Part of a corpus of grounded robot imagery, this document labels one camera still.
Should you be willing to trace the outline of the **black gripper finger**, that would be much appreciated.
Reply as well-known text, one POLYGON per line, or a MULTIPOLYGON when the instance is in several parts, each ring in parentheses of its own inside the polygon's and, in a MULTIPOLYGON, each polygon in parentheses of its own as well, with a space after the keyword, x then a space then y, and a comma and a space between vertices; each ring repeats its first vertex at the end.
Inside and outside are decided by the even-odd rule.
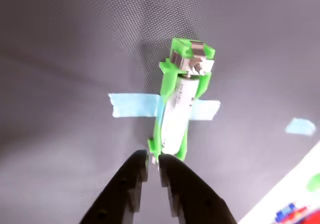
POLYGON ((135 151, 99 194, 81 224, 132 224, 140 211, 142 183, 148 180, 147 150, 135 151))
POLYGON ((225 201, 192 169, 172 155, 158 157, 172 217, 180 224, 235 224, 225 201))

